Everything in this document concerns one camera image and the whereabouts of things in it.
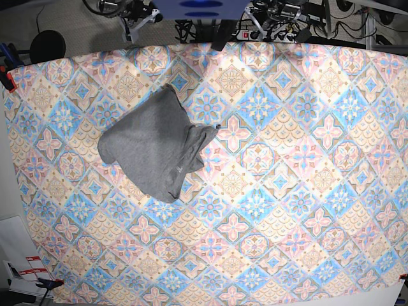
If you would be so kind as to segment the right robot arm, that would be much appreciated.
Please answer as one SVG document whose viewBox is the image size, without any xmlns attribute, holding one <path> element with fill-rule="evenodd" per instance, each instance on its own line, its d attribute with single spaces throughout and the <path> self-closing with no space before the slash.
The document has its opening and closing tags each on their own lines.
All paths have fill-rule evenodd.
<svg viewBox="0 0 408 306">
<path fill-rule="evenodd" d="M 93 14 L 106 18 L 120 17 L 135 22 L 139 19 L 148 19 L 148 22 L 162 21 L 163 16 L 153 2 L 145 4 L 143 1 L 97 1 L 91 6 L 86 0 L 82 1 L 85 7 Z"/>
</svg>

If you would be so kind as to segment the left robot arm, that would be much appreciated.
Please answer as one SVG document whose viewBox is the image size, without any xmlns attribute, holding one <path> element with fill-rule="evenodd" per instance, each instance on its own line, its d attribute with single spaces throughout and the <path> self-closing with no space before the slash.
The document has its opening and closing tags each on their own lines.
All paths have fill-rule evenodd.
<svg viewBox="0 0 408 306">
<path fill-rule="evenodd" d="M 256 0 L 245 8 L 252 23 L 267 31 L 273 26 L 295 22 L 306 8 L 307 0 Z"/>
</svg>

